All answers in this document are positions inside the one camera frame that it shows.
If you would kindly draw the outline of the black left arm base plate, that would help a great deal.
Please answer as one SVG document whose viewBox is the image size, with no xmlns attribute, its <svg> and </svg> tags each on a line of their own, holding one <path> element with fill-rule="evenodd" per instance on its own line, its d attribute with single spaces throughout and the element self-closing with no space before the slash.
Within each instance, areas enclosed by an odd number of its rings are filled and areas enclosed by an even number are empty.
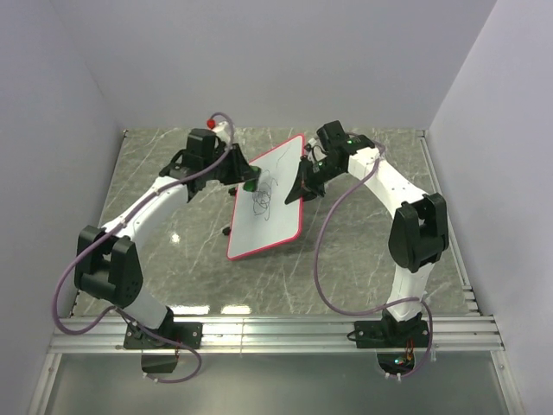
<svg viewBox="0 0 553 415">
<path fill-rule="evenodd" d="M 124 349 L 153 350 L 182 348 L 199 349 L 203 324 L 200 322 L 171 322 L 167 327 L 148 329 L 139 323 L 130 323 L 124 337 Z"/>
</svg>

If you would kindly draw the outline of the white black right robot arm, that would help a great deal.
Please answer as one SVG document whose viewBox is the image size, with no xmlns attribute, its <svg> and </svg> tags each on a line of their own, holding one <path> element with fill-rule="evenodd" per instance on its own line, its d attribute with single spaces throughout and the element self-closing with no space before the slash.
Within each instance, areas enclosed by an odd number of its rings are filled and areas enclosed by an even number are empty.
<svg viewBox="0 0 553 415">
<path fill-rule="evenodd" d="M 348 174 L 357 179 L 355 188 L 368 188 L 391 215 L 388 250 L 395 272 L 388 300 L 380 306 L 389 318 L 381 334 L 387 343 L 401 345 L 423 310 L 429 274 L 448 249 L 447 203 L 400 174 L 386 160 L 385 146 L 365 135 L 319 129 L 305 150 L 287 204 L 322 197 L 328 182 Z"/>
</svg>

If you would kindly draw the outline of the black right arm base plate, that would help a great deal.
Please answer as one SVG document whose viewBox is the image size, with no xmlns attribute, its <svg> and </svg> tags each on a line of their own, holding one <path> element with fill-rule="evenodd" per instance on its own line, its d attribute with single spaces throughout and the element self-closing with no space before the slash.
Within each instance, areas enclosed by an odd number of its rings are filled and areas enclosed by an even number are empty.
<svg viewBox="0 0 553 415">
<path fill-rule="evenodd" d="M 356 321 L 353 331 L 346 335 L 356 348 L 425 348 L 429 345 L 430 329 L 426 321 L 413 318 L 396 322 L 383 317 L 378 321 Z"/>
</svg>

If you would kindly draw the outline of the red framed whiteboard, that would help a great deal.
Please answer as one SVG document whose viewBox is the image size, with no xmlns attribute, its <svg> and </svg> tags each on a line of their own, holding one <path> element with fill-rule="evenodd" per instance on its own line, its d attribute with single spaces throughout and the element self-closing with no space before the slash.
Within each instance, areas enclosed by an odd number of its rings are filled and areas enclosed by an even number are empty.
<svg viewBox="0 0 553 415">
<path fill-rule="evenodd" d="M 261 169 L 257 189 L 240 185 L 235 196 L 226 256 L 238 260 L 297 239 L 302 231 L 302 201 L 285 202 L 293 187 L 305 137 L 295 135 L 254 157 Z"/>
</svg>

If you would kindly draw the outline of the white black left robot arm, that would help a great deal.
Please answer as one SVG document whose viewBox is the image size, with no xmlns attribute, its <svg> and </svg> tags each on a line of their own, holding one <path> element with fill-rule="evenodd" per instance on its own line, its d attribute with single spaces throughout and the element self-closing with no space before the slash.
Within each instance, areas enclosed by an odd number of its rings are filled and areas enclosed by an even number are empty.
<svg viewBox="0 0 553 415">
<path fill-rule="evenodd" d="M 149 190 L 116 219 L 101 228 L 81 231 L 76 288 L 122 311 L 154 347 L 168 346 L 177 339 L 174 313 L 145 287 L 139 259 L 143 244 L 159 224 L 189 203 L 208 182 L 243 183 L 253 191 L 259 177 L 260 169 L 245 160 L 236 144 L 190 144 L 178 151 Z"/>
</svg>

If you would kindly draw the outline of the green whiteboard eraser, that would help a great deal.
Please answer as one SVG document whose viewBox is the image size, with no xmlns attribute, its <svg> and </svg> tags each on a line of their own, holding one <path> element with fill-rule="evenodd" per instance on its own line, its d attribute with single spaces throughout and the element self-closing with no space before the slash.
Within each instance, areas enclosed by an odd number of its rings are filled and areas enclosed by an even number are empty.
<svg viewBox="0 0 553 415">
<path fill-rule="evenodd" d="M 262 174 L 262 170 L 257 166 L 252 166 L 251 170 L 252 170 L 252 177 L 246 182 L 244 182 L 243 190 L 245 192 L 254 193 L 257 191 L 258 182 Z"/>
</svg>

